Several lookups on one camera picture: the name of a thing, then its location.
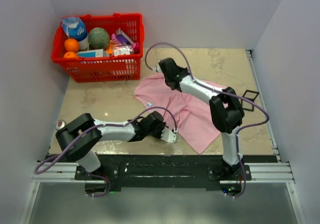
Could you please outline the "pink garment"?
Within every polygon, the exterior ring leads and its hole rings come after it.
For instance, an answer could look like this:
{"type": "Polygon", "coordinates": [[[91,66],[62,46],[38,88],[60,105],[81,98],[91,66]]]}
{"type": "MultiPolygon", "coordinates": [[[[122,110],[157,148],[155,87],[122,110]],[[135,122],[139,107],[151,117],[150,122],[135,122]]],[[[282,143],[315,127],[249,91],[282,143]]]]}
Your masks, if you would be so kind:
{"type": "Polygon", "coordinates": [[[170,110],[179,135],[198,154],[220,135],[212,123],[209,105],[190,94],[171,90],[161,73],[143,78],[134,97],[146,108],[160,106],[170,110]]]}

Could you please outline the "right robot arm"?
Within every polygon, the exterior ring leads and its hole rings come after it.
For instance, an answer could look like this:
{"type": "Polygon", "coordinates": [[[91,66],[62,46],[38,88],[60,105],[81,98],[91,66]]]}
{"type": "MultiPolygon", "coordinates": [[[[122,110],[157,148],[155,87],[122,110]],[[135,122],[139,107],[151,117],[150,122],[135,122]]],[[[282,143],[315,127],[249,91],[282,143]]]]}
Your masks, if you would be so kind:
{"type": "Polygon", "coordinates": [[[212,123],[222,137],[222,159],[226,164],[223,175],[228,180],[235,180],[241,172],[239,165],[243,164],[237,132],[245,114],[234,89],[222,89],[201,81],[172,58],[158,61],[156,69],[163,73],[166,85],[172,90],[190,94],[209,105],[212,123]]]}

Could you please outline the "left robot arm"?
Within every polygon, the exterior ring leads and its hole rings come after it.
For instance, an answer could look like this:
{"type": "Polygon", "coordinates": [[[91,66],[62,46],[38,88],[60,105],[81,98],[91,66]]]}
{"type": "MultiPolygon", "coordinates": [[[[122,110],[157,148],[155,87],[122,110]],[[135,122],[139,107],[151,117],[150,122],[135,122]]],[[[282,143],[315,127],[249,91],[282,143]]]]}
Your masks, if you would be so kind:
{"type": "Polygon", "coordinates": [[[82,114],[55,134],[68,162],[76,162],[86,170],[92,180],[103,176],[103,167],[98,155],[92,148],[101,141],[120,140],[125,142],[141,141],[147,136],[174,143],[177,140],[176,130],[170,130],[163,116],[153,111],[146,117],[124,122],[105,122],[93,119],[89,113],[82,114]]]}

